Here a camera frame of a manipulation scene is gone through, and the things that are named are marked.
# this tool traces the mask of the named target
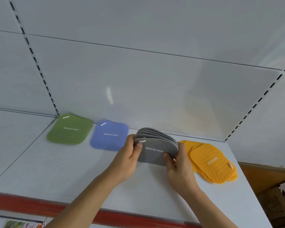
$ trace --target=hand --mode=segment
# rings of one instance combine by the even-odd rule
[[[135,134],[130,134],[125,145],[115,156],[109,167],[104,171],[105,175],[110,176],[115,186],[127,180],[135,171],[137,159],[142,150],[142,143],[139,142],[134,147]]]
[[[183,143],[178,142],[176,161],[168,153],[164,153],[163,157],[166,161],[169,183],[182,198],[200,189]]]

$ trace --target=stack of yellow pads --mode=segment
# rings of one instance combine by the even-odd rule
[[[193,171],[212,183],[224,183],[238,178],[236,167],[215,146],[202,142],[181,141],[185,144]]]

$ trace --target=green silicone pad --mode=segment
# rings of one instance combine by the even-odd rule
[[[89,119],[63,114],[56,120],[46,139],[55,143],[79,144],[87,137],[91,127],[92,122]]]

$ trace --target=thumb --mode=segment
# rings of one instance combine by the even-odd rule
[[[140,152],[142,151],[142,148],[143,148],[142,145],[143,144],[141,142],[138,142],[137,145],[133,149],[133,153],[132,153],[131,157],[133,157],[134,160],[136,160],[136,161],[140,155]]]
[[[168,153],[163,153],[163,158],[164,158],[165,161],[166,161],[167,172],[168,172],[169,170],[174,170],[174,169],[175,169],[175,165],[174,165],[174,163],[173,163],[173,159],[172,159],[171,155],[168,154]]]

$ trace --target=forearm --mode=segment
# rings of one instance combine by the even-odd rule
[[[103,202],[114,189],[115,184],[103,172],[68,207],[54,218],[47,228],[89,227]]]
[[[237,228],[200,188],[190,190],[183,198],[203,228]]]

